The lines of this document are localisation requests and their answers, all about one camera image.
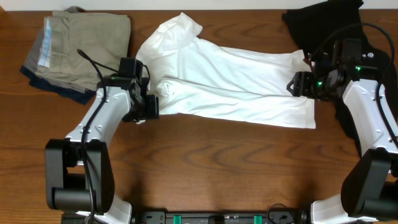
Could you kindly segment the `white printed t-shirt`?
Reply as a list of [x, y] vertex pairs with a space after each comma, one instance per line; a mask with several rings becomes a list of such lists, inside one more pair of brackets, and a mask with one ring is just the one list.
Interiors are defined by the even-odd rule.
[[158, 26], [137, 52], [162, 115], [315, 128], [315, 102], [287, 90], [297, 72], [310, 70], [302, 50], [265, 54], [220, 47], [201, 39], [201, 30], [180, 14]]

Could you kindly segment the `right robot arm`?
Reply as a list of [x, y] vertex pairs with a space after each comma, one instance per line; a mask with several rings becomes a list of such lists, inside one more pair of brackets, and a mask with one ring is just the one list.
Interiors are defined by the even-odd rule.
[[338, 195], [311, 204], [311, 223], [376, 222], [397, 219], [397, 124], [374, 67], [336, 68], [320, 76], [297, 72], [287, 84], [293, 96], [341, 100], [351, 114], [361, 158]]

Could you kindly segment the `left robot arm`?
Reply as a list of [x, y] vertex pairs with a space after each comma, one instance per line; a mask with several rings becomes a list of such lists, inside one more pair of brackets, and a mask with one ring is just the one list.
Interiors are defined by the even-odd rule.
[[78, 126], [45, 146], [47, 205], [62, 223], [131, 223], [132, 205], [115, 193], [108, 146], [120, 122], [159, 117], [149, 78], [107, 77]]

